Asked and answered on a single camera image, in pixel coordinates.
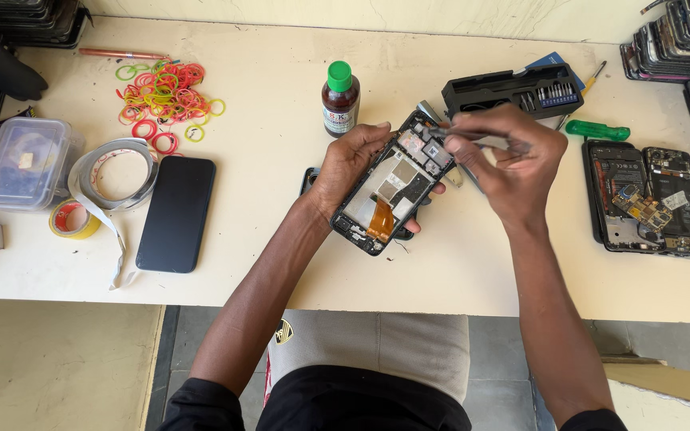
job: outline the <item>container lid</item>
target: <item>container lid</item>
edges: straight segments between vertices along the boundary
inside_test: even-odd
[[[71,124],[15,117],[0,129],[0,210],[39,211],[52,201]]]
[[[327,84],[337,93],[347,91],[353,85],[353,75],[350,74],[350,65],[344,61],[335,61],[327,69]]]

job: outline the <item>brown liquid bottle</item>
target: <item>brown liquid bottle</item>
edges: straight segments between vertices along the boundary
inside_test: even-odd
[[[361,101],[361,84],[350,73],[344,61],[335,61],[327,70],[327,82],[321,89],[323,102],[323,126],[338,138],[353,129],[358,120]]]

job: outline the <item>table surface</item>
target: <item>table surface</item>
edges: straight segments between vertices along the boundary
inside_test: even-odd
[[[0,212],[0,299],[225,304],[297,198],[303,172],[321,165],[331,138],[323,130],[320,90],[328,64],[339,59],[350,63],[361,82],[359,121],[394,125],[422,99],[441,112],[441,89],[453,78],[518,69],[552,51],[580,77],[607,60],[574,117],[628,126],[628,141],[639,149],[690,153],[682,86],[628,81],[612,44],[95,17],[81,46],[167,51],[198,62],[207,73],[197,89],[227,103],[225,114],[204,127],[202,142],[180,144],[185,155],[217,165],[198,265],[186,275],[138,271],[130,285],[109,291],[118,246],[108,228],[72,241],[53,235],[45,215]],[[50,83],[34,103],[37,114],[69,122],[87,138],[87,151],[130,136],[129,127],[117,121],[122,102],[115,90],[124,83],[113,73],[120,64],[139,61],[117,64],[41,48],[22,49],[20,58]],[[26,105],[7,100],[2,115]],[[174,131],[182,135],[182,127]],[[690,321],[690,260],[611,253],[593,240],[580,144],[580,137],[569,137],[547,207],[551,240],[580,314]],[[404,243],[406,250],[393,243],[373,258],[330,235],[289,306],[518,315],[502,224],[465,180],[421,209],[423,231]],[[147,208],[113,213],[127,242],[125,273],[135,270]]]

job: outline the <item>yellow tape roll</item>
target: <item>yellow tape roll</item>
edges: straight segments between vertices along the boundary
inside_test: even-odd
[[[68,230],[66,226],[68,215],[80,208],[83,209],[84,207],[77,200],[64,200],[55,207],[52,210],[52,214],[50,214],[50,230],[52,230],[52,233],[62,238],[70,239],[85,239],[95,233],[97,228],[101,227],[101,221],[90,214],[89,211],[87,211],[87,219],[84,220],[79,229]]]

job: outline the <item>hand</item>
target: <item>hand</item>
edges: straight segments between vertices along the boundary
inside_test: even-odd
[[[312,200],[327,225],[361,175],[392,137],[388,122],[376,126],[359,124],[329,144],[321,173],[312,188],[303,195]],[[445,190],[446,187],[441,182],[433,188],[438,194]],[[414,233],[420,230],[414,219],[408,220],[404,227]]]
[[[547,194],[566,151],[566,137],[537,123],[511,103],[483,113],[458,113],[452,124],[531,144],[522,146],[528,148],[522,155],[493,148],[496,166],[486,160],[478,145],[463,137],[447,137],[444,147],[457,163],[473,172],[508,233],[546,226]]]

